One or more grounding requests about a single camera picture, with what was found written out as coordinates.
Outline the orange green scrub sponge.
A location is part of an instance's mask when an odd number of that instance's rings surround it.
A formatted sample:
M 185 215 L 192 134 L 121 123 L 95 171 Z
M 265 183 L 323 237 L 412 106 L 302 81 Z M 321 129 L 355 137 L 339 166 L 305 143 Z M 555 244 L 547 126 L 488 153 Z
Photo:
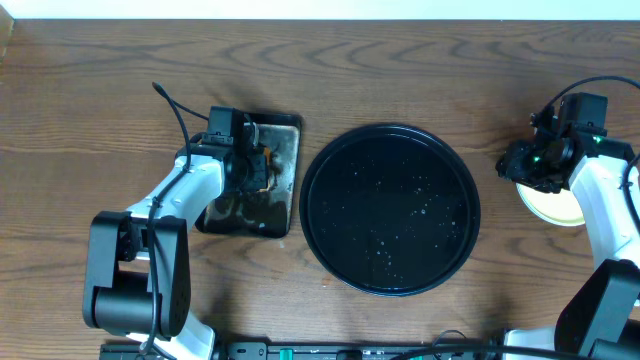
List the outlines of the orange green scrub sponge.
M 279 155 L 269 147 L 264 148 L 263 154 L 266 157 L 266 164 L 268 168 L 268 171 L 267 171 L 268 182 L 267 182 L 267 187 L 265 188 L 265 191 L 269 192 L 269 191 L 272 191 L 277 185 L 277 175 L 280 172 L 277 164 Z

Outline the yellow plate with ketchup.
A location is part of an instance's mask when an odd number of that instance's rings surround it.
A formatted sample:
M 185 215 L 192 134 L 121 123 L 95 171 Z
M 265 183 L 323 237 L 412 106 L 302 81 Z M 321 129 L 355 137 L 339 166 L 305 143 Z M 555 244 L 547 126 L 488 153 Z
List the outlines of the yellow plate with ketchup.
M 564 227 L 585 224 L 580 205 L 570 191 L 543 193 L 521 184 L 516 189 L 525 206 L 540 219 Z

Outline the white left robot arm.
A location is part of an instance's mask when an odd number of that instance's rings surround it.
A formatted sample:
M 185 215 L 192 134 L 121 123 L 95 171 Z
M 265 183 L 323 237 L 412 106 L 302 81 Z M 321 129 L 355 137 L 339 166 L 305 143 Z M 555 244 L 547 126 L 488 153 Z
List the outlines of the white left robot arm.
M 139 202 L 102 211 L 89 229 L 84 322 L 174 359 L 210 359 L 215 332 L 190 311 L 188 234 L 226 192 L 268 185 L 270 152 L 190 144 L 171 172 Z

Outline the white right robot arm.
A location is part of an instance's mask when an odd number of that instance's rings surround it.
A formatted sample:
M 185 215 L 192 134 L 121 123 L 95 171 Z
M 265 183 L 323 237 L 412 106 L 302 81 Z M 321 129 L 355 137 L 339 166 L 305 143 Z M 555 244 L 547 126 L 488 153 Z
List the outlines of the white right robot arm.
M 634 162 L 630 145 L 601 135 L 519 140 L 498 160 L 502 178 L 574 196 L 595 266 L 555 326 L 505 334 L 504 358 L 638 358 L 639 324 L 629 318 L 639 301 L 639 174 Z

